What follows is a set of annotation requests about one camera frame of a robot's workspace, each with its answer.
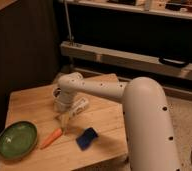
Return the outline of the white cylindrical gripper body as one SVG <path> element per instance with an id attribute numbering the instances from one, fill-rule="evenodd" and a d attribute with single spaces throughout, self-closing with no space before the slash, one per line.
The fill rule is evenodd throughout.
<path id="1" fill-rule="evenodd" d="M 75 94 L 68 92 L 58 92 L 55 95 L 54 106 L 58 112 L 67 111 L 73 104 Z"/>

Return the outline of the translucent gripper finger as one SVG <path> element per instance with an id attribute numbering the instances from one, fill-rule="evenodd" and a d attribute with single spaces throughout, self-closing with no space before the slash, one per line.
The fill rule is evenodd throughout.
<path id="1" fill-rule="evenodd" d="M 61 120 L 61 114 L 56 115 L 56 116 L 55 116 L 55 119 Z"/>
<path id="2" fill-rule="evenodd" d="M 70 120 L 70 116 L 69 116 L 68 113 L 63 114 L 61 116 L 61 128 L 62 129 L 65 129 L 67 127 L 67 124 L 68 124 L 69 120 Z"/>

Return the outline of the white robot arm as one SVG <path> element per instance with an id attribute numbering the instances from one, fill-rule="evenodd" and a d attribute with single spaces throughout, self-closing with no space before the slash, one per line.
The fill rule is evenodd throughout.
<path id="1" fill-rule="evenodd" d="M 148 77 L 129 82 L 94 81 L 74 72 L 61 76 L 57 86 L 61 111 L 72 106 L 79 92 L 122 105 L 132 171 L 181 171 L 166 95 L 157 81 Z"/>

